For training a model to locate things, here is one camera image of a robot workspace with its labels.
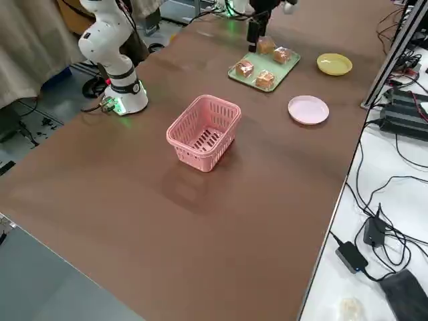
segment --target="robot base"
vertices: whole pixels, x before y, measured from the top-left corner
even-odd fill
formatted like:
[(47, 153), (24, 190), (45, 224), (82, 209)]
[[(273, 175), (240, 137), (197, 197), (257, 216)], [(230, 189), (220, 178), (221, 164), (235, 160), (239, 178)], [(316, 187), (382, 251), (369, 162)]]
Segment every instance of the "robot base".
[(136, 94), (120, 94), (115, 92), (111, 86), (106, 88), (104, 94), (106, 98), (113, 98), (115, 102), (113, 111), (119, 116), (140, 112), (145, 109), (148, 104), (146, 90), (142, 86), (141, 82), (140, 91)]

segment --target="gray floor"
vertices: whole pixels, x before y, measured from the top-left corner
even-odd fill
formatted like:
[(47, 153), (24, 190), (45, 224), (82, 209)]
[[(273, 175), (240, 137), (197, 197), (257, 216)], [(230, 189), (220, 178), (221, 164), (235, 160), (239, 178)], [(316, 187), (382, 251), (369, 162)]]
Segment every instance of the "gray floor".
[[(147, 44), (168, 45), (180, 28), (162, 22), (160, 31), (142, 38)], [(22, 121), (40, 144), (59, 127), (66, 126), (90, 102), (82, 95), (82, 85), (91, 76), (73, 68), (71, 71), (72, 76), (43, 90), (37, 110), (23, 117)], [(12, 107), (19, 114), (25, 114), (34, 104), (32, 99), (22, 99)], [(19, 164), (33, 149), (30, 141), (15, 135), (0, 144), (0, 166), (8, 161)], [(0, 246), (0, 320), (144, 321), (18, 227), (9, 232)]]

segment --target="yellow plate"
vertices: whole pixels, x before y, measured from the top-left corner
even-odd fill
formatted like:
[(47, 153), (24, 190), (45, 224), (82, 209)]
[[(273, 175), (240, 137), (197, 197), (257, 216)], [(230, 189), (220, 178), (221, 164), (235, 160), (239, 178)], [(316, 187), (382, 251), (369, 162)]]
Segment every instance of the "yellow plate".
[(352, 62), (338, 53), (325, 53), (316, 60), (318, 68), (331, 76), (342, 76), (352, 69)]

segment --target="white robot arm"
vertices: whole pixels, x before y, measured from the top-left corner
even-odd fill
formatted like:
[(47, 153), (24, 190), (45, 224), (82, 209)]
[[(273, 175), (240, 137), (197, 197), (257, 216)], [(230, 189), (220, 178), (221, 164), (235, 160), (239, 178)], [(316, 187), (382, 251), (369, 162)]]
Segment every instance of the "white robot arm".
[(138, 79), (130, 58), (119, 52), (120, 46), (134, 31), (132, 20), (116, 0), (80, 0), (93, 13), (96, 22), (79, 40), (83, 55), (104, 66), (111, 84), (106, 88), (105, 100), (112, 102), (119, 115), (143, 110), (148, 104), (146, 90)]

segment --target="pastry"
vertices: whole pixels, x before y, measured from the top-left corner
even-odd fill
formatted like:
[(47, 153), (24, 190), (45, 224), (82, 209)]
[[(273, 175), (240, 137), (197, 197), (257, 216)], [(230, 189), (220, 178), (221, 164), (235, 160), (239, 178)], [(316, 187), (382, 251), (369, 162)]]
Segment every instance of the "pastry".
[(254, 65), (248, 60), (241, 60), (235, 66), (236, 74), (248, 78), (254, 71)]
[(279, 47), (274, 51), (274, 60), (280, 64), (288, 62), (292, 57), (292, 51), (284, 47)]
[(257, 51), (259, 54), (272, 54), (275, 50), (275, 43), (271, 37), (260, 37), (257, 43)]
[(270, 89), (274, 85), (275, 76), (273, 73), (264, 70), (255, 80), (255, 85), (262, 89)]

